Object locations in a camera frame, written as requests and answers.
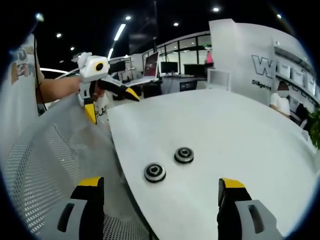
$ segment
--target metal weight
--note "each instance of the metal weight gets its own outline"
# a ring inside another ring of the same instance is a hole
[[[166,169],[160,163],[150,163],[144,169],[144,177],[151,183],[160,182],[166,177]]]
[[[174,159],[181,164],[189,164],[194,160],[194,158],[194,151],[189,147],[180,147],[174,154]]]

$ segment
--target fluorescent light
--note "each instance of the fluorescent light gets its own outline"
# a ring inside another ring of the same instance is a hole
[[[121,26],[119,27],[118,32],[116,33],[115,37],[114,37],[114,41],[118,41],[118,39],[120,38],[120,35],[122,33],[122,31],[125,29],[126,25],[125,24],[121,24]]]
[[[108,54],[108,60],[110,60],[110,58],[111,58],[111,55],[112,55],[113,51],[114,51],[114,49],[113,49],[113,48],[111,48],[111,49],[110,49],[110,51],[109,51],[109,54]]]
[[[67,71],[62,71],[62,70],[58,70],[58,69],[51,69],[51,68],[45,68],[45,67],[40,67],[41,71],[45,71],[45,72],[54,72],[54,73],[61,73],[61,74],[66,74]]]

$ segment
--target round table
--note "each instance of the round table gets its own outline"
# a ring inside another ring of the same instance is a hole
[[[108,110],[117,155],[132,194],[159,239],[217,239],[218,182],[243,183],[289,234],[316,182],[315,148],[302,129],[268,106],[219,89],[167,94]],[[194,151],[179,164],[175,151]],[[144,169],[160,163],[163,181]]]

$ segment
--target gripper camera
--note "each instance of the gripper camera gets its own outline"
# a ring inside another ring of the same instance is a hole
[[[96,85],[113,95],[137,102],[140,100],[130,87],[125,86],[108,74],[109,63],[105,56],[95,56],[91,52],[83,52],[77,63],[81,77],[78,99],[80,105],[84,107],[84,112],[94,124],[97,123],[97,117],[92,97],[95,94]]]

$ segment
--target white t-shirt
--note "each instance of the white t-shirt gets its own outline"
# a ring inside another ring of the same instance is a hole
[[[104,96],[98,98],[98,100],[94,103],[95,115],[97,124],[106,125],[108,129],[109,127],[109,119],[107,109],[112,108],[114,106],[114,101],[112,94],[108,91],[104,91]]]
[[[21,133],[39,117],[36,101],[34,35],[13,54],[0,88],[0,164],[6,162]],[[39,81],[43,74],[39,72]]]
[[[290,116],[289,100],[284,97],[280,97],[278,93],[275,92],[271,95],[270,105],[274,105],[281,113]]]

